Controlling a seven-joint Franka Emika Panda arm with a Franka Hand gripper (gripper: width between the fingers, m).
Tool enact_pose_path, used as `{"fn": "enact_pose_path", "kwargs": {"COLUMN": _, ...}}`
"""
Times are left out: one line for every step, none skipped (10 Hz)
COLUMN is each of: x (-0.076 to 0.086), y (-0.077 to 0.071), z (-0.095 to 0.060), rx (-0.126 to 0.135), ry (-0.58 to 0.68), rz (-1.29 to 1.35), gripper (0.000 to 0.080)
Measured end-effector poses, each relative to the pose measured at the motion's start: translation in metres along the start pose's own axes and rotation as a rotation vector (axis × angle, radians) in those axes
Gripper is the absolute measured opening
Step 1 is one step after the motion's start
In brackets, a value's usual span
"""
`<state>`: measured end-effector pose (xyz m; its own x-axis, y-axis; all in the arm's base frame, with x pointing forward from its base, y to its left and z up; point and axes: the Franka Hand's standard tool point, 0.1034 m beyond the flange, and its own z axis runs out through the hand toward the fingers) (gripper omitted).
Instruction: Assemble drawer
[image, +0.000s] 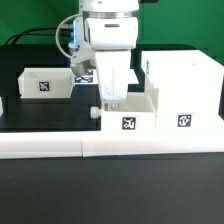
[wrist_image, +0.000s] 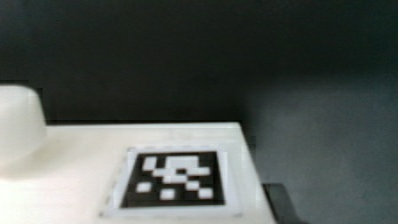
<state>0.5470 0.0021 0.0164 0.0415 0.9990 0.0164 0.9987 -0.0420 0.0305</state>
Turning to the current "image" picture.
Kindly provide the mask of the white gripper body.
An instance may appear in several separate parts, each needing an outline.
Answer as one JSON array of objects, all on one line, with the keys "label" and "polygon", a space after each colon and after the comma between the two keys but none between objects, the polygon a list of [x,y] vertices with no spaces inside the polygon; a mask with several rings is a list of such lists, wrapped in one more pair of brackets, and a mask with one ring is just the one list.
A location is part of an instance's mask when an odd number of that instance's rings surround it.
[{"label": "white gripper body", "polygon": [[123,103],[130,75],[130,50],[96,51],[96,71],[101,101]]}]

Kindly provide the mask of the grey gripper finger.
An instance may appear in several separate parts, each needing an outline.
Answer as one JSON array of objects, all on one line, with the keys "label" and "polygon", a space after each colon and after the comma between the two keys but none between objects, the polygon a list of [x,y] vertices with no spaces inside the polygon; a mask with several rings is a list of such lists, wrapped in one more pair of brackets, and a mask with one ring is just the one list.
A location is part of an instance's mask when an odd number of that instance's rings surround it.
[{"label": "grey gripper finger", "polygon": [[117,111],[118,108],[118,103],[105,103],[105,111]]}]

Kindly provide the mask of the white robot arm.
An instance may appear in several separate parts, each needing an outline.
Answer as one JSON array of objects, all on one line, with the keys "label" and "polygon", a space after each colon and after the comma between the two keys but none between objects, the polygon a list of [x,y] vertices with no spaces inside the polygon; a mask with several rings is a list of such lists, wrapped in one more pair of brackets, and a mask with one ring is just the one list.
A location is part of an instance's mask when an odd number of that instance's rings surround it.
[{"label": "white robot arm", "polygon": [[128,94],[131,51],[136,48],[139,8],[158,0],[79,0],[79,12],[69,16],[75,22],[76,38],[70,60],[74,75],[96,68],[101,102],[120,104]]}]

